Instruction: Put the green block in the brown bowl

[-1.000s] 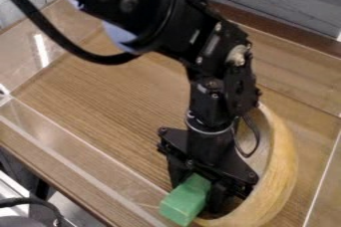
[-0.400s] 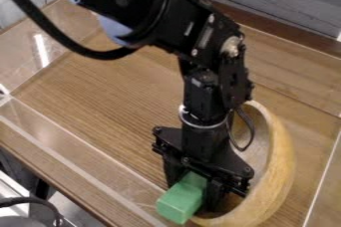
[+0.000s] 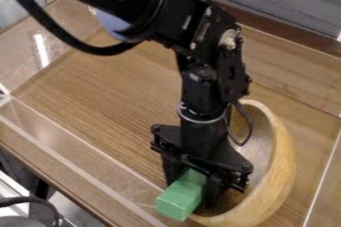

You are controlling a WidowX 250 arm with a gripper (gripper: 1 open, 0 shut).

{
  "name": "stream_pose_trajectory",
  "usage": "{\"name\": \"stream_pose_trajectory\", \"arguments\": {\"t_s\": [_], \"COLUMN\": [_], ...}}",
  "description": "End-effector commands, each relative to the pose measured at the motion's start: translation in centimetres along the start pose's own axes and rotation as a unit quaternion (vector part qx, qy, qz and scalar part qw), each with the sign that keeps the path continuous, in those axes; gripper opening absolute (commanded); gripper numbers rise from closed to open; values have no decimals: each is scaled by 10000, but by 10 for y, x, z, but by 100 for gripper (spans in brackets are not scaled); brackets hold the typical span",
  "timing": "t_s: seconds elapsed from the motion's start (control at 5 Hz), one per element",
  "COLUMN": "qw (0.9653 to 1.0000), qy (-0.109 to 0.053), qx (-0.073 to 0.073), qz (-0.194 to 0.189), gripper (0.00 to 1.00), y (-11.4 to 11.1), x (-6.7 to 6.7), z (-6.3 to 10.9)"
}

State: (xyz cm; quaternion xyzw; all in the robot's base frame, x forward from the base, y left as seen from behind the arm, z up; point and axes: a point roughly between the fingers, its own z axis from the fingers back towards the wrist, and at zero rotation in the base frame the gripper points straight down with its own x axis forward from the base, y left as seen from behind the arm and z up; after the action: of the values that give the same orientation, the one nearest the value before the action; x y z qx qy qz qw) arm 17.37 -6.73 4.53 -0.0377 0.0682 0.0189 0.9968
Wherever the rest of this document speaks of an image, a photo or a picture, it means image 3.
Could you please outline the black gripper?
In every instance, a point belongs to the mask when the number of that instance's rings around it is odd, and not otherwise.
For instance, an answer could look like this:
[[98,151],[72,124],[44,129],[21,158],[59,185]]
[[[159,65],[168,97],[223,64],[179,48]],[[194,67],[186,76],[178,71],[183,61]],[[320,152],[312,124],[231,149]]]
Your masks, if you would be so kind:
[[225,119],[198,124],[183,121],[181,126],[154,124],[151,149],[162,156],[167,185],[171,185],[187,169],[206,177],[202,189],[202,205],[213,208],[225,189],[245,192],[253,164],[231,146]]

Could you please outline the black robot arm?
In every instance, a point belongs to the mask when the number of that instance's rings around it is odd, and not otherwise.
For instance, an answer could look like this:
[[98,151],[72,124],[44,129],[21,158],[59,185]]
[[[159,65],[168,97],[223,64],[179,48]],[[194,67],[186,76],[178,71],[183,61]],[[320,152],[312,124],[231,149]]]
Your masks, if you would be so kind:
[[242,61],[241,28],[209,0],[78,0],[96,10],[119,39],[100,49],[112,55],[151,40],[173,49],[182,80],[179,123],[152,127],[151,148],[162,157],[166,181],[189,171],[202,177],[199,203],[217,204],[229,189],[247,187],[253,165],[238,153],[245,145],[230,130],[230,116],[242,113],[250,76]]

